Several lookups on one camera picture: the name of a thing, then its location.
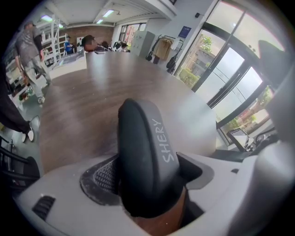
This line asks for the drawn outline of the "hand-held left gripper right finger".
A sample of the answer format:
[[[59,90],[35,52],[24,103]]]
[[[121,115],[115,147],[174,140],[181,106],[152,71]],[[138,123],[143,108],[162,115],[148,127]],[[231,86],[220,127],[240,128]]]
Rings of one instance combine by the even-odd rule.
[[[178,180],[186,189],[202,189],[214,178],[214,170],[196,158],[177,153],[179,162]]]

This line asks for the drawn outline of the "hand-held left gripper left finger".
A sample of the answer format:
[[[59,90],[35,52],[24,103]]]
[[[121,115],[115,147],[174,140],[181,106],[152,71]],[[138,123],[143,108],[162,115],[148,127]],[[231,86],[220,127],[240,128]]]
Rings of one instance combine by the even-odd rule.
[[[122,205],[119,183],[120,171],[117,154],[91,166],[80,177],[80,187],[83,193],[101,206]]]

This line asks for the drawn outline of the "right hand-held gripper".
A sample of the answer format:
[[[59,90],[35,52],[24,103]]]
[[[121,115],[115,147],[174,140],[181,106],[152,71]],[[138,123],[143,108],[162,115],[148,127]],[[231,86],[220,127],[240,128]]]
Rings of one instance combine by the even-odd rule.
[[[236,128],[227,132],[227,136],[241,152],[259,153],[270,144],[279,141],[275,128],[259,133],[255,138],[250,138],[246,132]]]

